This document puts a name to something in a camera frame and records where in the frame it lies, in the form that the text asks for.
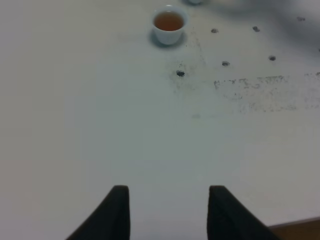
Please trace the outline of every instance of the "smudge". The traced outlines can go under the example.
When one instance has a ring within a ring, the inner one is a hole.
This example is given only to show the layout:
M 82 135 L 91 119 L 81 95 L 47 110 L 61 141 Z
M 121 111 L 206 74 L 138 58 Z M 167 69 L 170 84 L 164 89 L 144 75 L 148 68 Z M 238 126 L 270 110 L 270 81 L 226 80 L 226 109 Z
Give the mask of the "smudge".
M 303 21 L 306 20 L 306 18 L 303 17 L 303 16 L 297 16 L 296 19 L 297 19 L 299 22 L 303 22 Z
M 226 99 L 229 99 L 231 101 L 239 101 L 242 99 L 242 96 L 241 95 L 237 95 L 236 93 L 234 94 L 234 96 L 228 96 L 226 94 L 223 94 L 223 96 L 226 98 Z
M 266 83 L 266 84 L 275 84 L 275 83 L 281 83 L 282 81 L 287 83 L 288 80 L 284 78 L 284 76 L 266 76 L 266 77 L 258 77 L 257 80 L 260 83 Z
M 179 77 L 182 77 L 182 78 L 185 76 L 185 72 L 184 72 L 184 71 L 177 70 L 177 71 L 175 71 L 175 73 L 176 73 Z
M 220 86 L 220 81 L 214 81 L 213 84 L 214 84 L 215 90 L 218 90 Z
M 197 38 L 197 33 L 193 30 L 193 31 L 191 31 L 191 33 L 190 33 L 192 36 L 194 36 L 194 40 L 192 41 L 192 43 L 193 43 L 193 46 L 195 46 L 195 47 L 197 47 L 198 49 L 197 49 L 197 51 L 198 51 L 198 53 L 200 54 L 200 56 L 199 56 L 199 61 L 202 63 L 202 65 L 203 66 L 206 66 L 206 60 L 205 60 L 205 58 L 201 55 L 201 53 L 202 53 L 202 47 L 201 47 L 201 44 L 200 44 L 200 41 L 199 41 L 199 39 Z
M 297 110 L 297 107 L 295 105 L 290 104 L 290 105 L 284 107 L 284 109 L 294 111 L 294 110 Z
M 260 88 L 260 84 L 257 83 L 256 85 L 252 86 L 253 89 L 259 89 Z
M 245 86 L 248 86 L 248 85 L 249 85 L 248 79 L 246 79 L 246 78 L 241 78 L 241 79 L 239 79 L 239 83 L 244 83 Z
M 252 29 L 253 29 L 256 33 L 260 32 L 260 29 L 259 29 L 257 26 L 253 26 Z

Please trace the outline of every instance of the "black mark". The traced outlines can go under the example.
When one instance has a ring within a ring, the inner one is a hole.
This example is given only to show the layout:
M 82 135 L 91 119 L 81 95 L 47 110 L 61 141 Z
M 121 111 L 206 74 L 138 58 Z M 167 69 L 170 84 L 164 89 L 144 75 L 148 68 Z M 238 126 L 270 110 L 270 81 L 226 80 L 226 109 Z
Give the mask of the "black mark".
M 256 33 L 260 32 L 260 29 L 259 29 L 257 26 L 253 26 L 252 29 L 253 29 Z
M 297 16 L 296 19 L 299 21 L 299 22 L 303 22 L 306 20 L 305 17 L 302 17 L 302 16 Z
M 269 60 L 274 61 L 274 60 L 276 60 L 276 57 L 271 55 L 271 56 L 269 56 Z
M 257 83 L 256 85 L 252 86 L 253 89 L 259 89 L 260 88 L 260 84 Z
M 228 67 L 229 65 L 230 65 L 230 62 L 228 62 L 228 61 L 222 62 L 222 66 L 224 66 L 224 67 Z
M 179 77 L 184 77 L 184 76 L 185 76 L 185 72 L 184 72 L 184 71 L 177 70 L 177 71 L 175 71 L 175 73 L 176 73 Z
M 214 84 L 215 90 L 218 90 L 219 85 L 220 85 L 220 81 L 214 81 L 213 84 Z

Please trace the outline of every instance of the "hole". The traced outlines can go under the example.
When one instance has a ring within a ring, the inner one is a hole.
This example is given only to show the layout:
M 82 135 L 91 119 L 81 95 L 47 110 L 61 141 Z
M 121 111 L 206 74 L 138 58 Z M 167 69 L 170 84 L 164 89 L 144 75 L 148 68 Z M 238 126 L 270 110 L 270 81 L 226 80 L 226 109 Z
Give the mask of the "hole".
M 253 26 L 252 29 L 253 29 L 256 33 L 260 32 L 260 29 L 259 29 L 257 26 Z
M 275 56 L 269 56 L 269 60 L 270 61 L 274 61 L 274 60 L 276 60 L 276 57 Z
M 224 66 L 224 67 L 228 67 L 229 65 L 230 65 L 230 62 L 228 62 L 228 61 L 222 62 L 222 66 Z
M 299 21 L 299 22 L 303 22 L 306 20 L 305 17 L 302 17 L 302 16 L 297 16 L 296 19 Z
M 177 70 L 177 71 L 175 71 L 175 73 L 176 73 L 179 77 L 184 77 L 184 76 L 185 76 L 185 72 L 184 72 L 184 71 Z

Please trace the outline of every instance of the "brown liquid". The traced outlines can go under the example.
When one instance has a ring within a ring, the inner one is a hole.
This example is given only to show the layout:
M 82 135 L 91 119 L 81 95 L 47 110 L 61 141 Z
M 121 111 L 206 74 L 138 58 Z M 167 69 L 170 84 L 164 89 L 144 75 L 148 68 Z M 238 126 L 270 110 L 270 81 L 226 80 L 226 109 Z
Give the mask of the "brown liquid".
M 173 11 L 166 11 L 155 17 L 154 25 L 164 31 L 175 31 L 183 27 L 184 19 Z

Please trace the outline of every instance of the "white cup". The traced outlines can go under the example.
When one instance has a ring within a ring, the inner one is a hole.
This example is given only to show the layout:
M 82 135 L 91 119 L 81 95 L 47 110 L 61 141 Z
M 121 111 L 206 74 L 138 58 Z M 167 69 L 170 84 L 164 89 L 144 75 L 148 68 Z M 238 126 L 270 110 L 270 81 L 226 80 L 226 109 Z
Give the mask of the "white cup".
M 165 12 L 173 12 L 178 15 L 180 15 L 183 19 L 183 26 L 175 31 L 165 31 L 157 28 L 155 26 L 155 18 L 162 13 Z M 153 25 L 153 31 L 158 38 L 159 42 L 165 45 L 172 45 L 175 44 L 179 38 L 181 37 L 181 34 L 184 32 L 184 28 L 188 23 L 188 15 L 187 13 L 178 6 L 172 6 L 172 5 L 166 5 L 164 7 L 161 7 L 154 11 L 152 15 L 152 25 Z

